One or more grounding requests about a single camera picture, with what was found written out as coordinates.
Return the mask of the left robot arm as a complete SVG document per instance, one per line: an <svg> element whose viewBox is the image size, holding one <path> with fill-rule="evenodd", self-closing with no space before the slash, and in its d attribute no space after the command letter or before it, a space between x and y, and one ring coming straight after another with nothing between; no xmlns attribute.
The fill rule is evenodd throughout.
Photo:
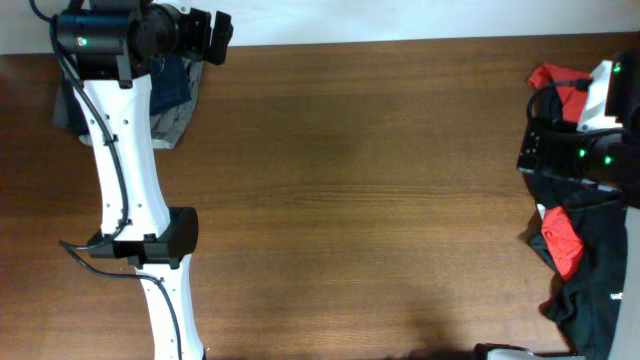
<svg viewBox="0 0 640 360"><path fill-rule="evenodd" d="M102 199L99 230L65 250L82 266L126 259L129 278L143 287L155 357L203 360L190 287L198 215L168 206L159 185L152 63L178 55L223 64L232 18L182 1L73 1L50 18L49 31L88 126Z"/></svg>

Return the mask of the red garment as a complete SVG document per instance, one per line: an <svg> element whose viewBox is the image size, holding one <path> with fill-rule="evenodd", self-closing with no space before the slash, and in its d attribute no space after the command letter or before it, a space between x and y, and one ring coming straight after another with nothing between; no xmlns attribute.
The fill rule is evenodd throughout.
<svg viewBox="0 0 640 360"><path fill-rule="evenodd" d="M543 63L529 75L528 84L541 89L552 82L589 78L590 74L587 72ZM552 117L560 112L560 124L576 128L586 104L587 93L562 87L560 93L553 92L550 97L551 102L556 103L548 106ZM542 220L541 233L530 240L530 246L553 271L568 282L577 272L583 257L583 240L574 231L567 211L558 201L536 199L536 207Z"/></svg>

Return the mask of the black garment with logo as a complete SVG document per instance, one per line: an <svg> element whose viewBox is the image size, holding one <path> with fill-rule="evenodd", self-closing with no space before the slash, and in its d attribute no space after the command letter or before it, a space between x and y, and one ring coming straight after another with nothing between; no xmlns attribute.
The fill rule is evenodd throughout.
<svg viewBox="0 0 640 360"><path fill-rule="evenodd" d="M554 199L567 211L584 244L577 272L553 299L546 316L587 359L611 354L628 274L625 221L639 205L639 95L615 90L608 94L605 114L615 116L625 139L613 146L623 164L625 186L611 188L527 175L534 199Z"/></svg>

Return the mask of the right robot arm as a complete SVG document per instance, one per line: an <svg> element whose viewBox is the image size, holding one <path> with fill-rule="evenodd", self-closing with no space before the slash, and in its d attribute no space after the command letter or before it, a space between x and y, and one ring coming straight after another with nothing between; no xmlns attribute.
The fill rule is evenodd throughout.
<svg viewBox="0 0 640 360"><path fill-rule="evenodd" d="M541 228L532 247L563 278L545 315L575 359L639 356L639 53L531 96L517 168Z"/></svg>

